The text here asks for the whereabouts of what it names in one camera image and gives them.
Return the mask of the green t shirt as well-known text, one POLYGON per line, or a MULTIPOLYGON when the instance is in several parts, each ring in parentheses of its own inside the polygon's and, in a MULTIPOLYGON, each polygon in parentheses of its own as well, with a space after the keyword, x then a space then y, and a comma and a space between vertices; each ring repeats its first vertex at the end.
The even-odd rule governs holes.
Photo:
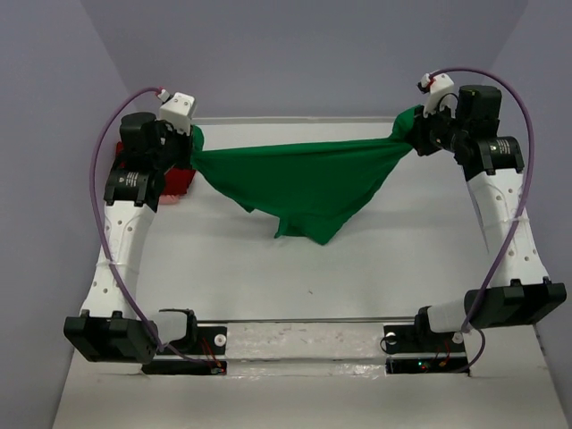
POLYGON ((206 150, 193 130, 191 166, 245 211, 278 218, 277 237, 325 245, 382 187, 412 149, 415 110, 399 114, 386 138, 206 150))

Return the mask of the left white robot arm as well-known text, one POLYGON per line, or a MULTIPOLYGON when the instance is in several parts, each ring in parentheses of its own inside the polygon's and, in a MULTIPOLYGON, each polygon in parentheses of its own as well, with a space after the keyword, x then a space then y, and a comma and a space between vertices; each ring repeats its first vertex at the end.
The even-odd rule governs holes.
POLYGON ((92 285, 80 313, 66 318, 63 333, 90 362, 148 364, 164 344, 187 353, 198 342, 190 310, 145 316, 135 301, 148 230, 167 173, 190 168, 189 119, 158 119, 152 113, 122 117, 121 144, 105 183, 103 208, 95 210, 102 240, 92 285))

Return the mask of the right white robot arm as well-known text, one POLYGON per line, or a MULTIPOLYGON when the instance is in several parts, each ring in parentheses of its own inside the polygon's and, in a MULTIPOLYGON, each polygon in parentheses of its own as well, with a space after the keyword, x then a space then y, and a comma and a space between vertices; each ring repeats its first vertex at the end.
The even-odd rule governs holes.
POLYGON ((411 329, 422 350, 444 333, 534 325, 567 298, 538 254, 526 210, 529 190, 518 141, 498 133, 501 92, 493 86, 450 83, 424 88, 428 99, 415 110, 410 143, 421 156, 443 150, 461 167, 491 267, 484 283, 462 299, 422 307, 411 329))

